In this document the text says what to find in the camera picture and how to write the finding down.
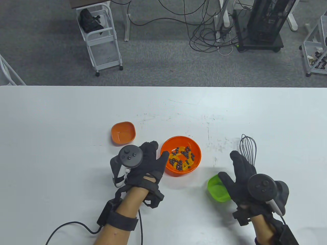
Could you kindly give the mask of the person's left hand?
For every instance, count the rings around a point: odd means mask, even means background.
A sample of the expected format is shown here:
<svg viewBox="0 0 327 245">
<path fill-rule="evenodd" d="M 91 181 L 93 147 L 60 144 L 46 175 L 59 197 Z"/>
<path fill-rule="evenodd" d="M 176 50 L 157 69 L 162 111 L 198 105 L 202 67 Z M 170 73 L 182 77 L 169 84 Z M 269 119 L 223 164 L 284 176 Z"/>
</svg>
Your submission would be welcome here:
<svg viewBox="0 0 327 245">
<path fill-rule="evenodd" d="M 139 187 L 149 191 L 143 199 L 143 203 L 154 209 L 164 199 L 158 184 L 165 171 L 169 152 L 164 151 L 159 158 L 156 158 L 158 150 L 156 141 L 144 142 L 139 148 L 143 153 L 143 159 L 139 166 L 132 168 L 126 175 L 124 186 L 116 191 L 114 203 L 120 202 L 123 192 L 128 192 L 132 187 Z"/>
</svg>

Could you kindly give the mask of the person's right hand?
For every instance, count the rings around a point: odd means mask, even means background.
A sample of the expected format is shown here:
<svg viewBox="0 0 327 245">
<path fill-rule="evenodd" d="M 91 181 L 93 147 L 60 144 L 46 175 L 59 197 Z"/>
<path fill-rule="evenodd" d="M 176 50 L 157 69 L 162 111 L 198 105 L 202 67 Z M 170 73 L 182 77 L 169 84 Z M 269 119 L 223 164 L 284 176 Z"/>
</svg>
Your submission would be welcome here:
<svg viewBox="0 0 327 245">
<path fill-rule="evenodd" d="M 274 228 L 280 229 L 284 224 L 273 218 L 272 208 L 265 202 L 255 200 L 248 191 L 248 181 L 257 173 L 255 167 L 238 151 L 232 151 L 230 158 L 233 162 L 236 181 L 233 181 L 226 172 L 219 172 L 218 177 L 237 205 L 237 211 L 233 213 L 233 217 L 241 226 L 244 226 L 249 224 L 250 218 L 263 215 Z"/>
</svg>

